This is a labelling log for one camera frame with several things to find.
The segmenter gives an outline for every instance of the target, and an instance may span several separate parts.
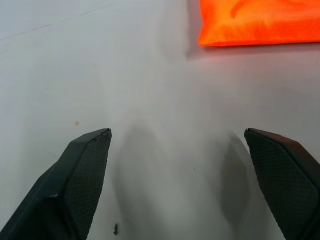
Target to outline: white table surface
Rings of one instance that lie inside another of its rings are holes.
[[[243,133],[320,160],[320,44],[206,49],[201,23],[198,0],[0,2],[0,228],[71,140],[111,128],[89,240],[284,239]]]

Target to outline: orange bag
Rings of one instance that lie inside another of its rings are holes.
[[[202,46],[320,42],[320,0],[200,0]]]

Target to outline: orange fabric pouch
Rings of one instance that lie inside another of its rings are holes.
[[[320,0],[200,0],[201,46],[320,42]]]

